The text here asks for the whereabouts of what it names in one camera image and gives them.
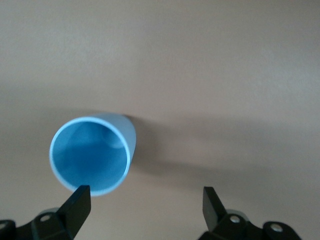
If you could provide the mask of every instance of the blue cup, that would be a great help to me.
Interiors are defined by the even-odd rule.
[[[54,135],[50,165],[71,191],[90,185],[92,196],[116,189],[126,178],[136,147],[136,131],[120,114],[83,116],[64,124]]]

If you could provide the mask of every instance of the screw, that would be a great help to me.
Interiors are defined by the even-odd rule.
[[[231,220],[231,222],[233,222],[233,223],[235,223],[235,224],[240,223],[240,218],[237,217],[236,215],[232,215],[232,216],[230,217],[230,220]]]
[[[279,224],[272,223],[271,226],[273,231],[281,233],[283,231],[282,227]]]
[[[50,214],[44,215],[40,218],[40,222],[45,222],[51,218]]]

